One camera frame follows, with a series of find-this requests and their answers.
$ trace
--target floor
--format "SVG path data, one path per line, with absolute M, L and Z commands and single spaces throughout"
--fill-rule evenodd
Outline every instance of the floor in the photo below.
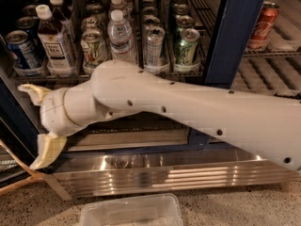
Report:
M 174 191 L 183 225 L 301 225 L 301 182 Z M 64 202 L 45 183 L 35 183 L 0 197 L 0 225 L 77 225 L 86 203 L 120 197 Z

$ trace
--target robotic hand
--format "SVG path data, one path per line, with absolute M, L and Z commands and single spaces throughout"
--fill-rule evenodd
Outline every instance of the robotic hand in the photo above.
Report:
M 21 85 L 40 106 L 40 169 L 62 151 L 66 137 L 96 121 L 109 121 L 140 111 L 171 118 L 209 136 L 301 172 L 301 103 L 227 89 L 171 82 L 133 64 L 111 60 L 91 79 L 70 89 L 50 91 Z

